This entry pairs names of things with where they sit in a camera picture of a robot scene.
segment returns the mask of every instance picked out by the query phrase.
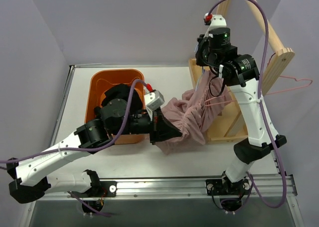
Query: wooden rack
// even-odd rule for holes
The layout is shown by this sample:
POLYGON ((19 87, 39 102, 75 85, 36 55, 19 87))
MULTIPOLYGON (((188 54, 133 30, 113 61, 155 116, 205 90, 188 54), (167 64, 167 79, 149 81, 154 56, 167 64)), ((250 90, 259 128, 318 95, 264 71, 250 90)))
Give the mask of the wooden rack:
MULTIPOLYGON (((265 25, 259 10, 249 1, 246 1, 260 28, 265 34, 265 25)), ((217 7, 216 14, 221 14, 224 17, 227 15, 230 0, 221 3, 217 7)), ((295 56, 294 51, 289 47, 284 47, 275 30, 268 22, 269 28, 269 45, 274 51, 274 56, 269 63, 263 76, 262 92, 266 95, 273 84, 276 82, 281 73, 285 70, 289 62, 295 56)), ((197 80, 201 76, 201 67, 196 66, 195 59, 189 60, 189 70, 192 77, 193 86, 196 85, 197 80)), ((233 142, 240 141, 247 138, 247 128, 244 118, 241 114, 237 102, 229 103, 222 115, 218 116, 206 132, 206 139, 208 143, 211 142, 233 142)))

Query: gray wall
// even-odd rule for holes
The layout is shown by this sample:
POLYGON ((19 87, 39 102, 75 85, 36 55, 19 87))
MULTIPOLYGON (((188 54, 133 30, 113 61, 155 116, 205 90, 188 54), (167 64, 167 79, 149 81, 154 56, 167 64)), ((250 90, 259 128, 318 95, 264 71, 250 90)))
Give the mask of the gray wall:
MULTIPOLYGON (((287 136, 281 148, 288 174, 293 173, 298 202, 307 227, 318 226, 319 202, 319 76, 318 0, 281 0, 271 23, 285 46, 296 56, 284 71, 285 75, 312 78, 307 89, 266 97, 268 110, 278 131, 287 136)), ((261 59, 263 38, 254 52, 261 59)), ((279 79, 273 90, 303 85, 279 79)))
MULTIPOLYGON (((187 64, 216 1, 34 0, 69 64, 187 64)), ((259 1, 271 17, 280 0, 259 1)), ((239 51, 252 53, 262 32, 244 1, 233 1, 228 24, 239 51)))
MULTIPOLYGON (((68 66, 32 0, 0 0, 0 156, 48 147, 68 66)), ((23 205, 0 172, 0 226, 17 226, 23 205)))

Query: garment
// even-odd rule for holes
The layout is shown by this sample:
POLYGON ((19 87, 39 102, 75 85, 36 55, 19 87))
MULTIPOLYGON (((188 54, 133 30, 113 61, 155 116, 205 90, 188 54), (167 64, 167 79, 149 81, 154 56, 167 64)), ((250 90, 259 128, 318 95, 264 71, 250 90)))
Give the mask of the garment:
POLYGON ((215 96, 218 95, 222 88, 221 79, 215 78, 211 81, 214 76, 212 72, 205 71, 196 91, 194 89, 186 91, 183 93, 181 100, 173 98, 161 109, 164 116, 182 132, 181 137, 156 143, 165 154, 189 150, 189 148, 195 148, 196 144, 205 144, 203 133, 209 128, 227 103, 213 106, 205 105, 232 99, 227 88, 225 88, 221 96, 205 102, 214 97, 209 92, 209 85, 215 96))

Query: orange bin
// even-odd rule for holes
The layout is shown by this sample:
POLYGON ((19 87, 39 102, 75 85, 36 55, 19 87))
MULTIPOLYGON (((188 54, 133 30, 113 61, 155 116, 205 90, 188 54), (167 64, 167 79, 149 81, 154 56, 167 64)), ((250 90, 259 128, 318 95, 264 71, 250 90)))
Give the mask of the orange bin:
MULTIPOLYGON (((140 71, 134 69, 105 70, 96 73, 91 79, 85 123, 95 118, 94 108, 101 106, 105 98, 104 92, 121 83, 131 86, 135 79, 144 81, 144 76, 140 71)), ((135 90, 138 92, 144 106, 143 85, 137 83, 135 90)), ((144 138, 144 135, 122 135, 115 144, 133 144, 142 141, 144 138)))

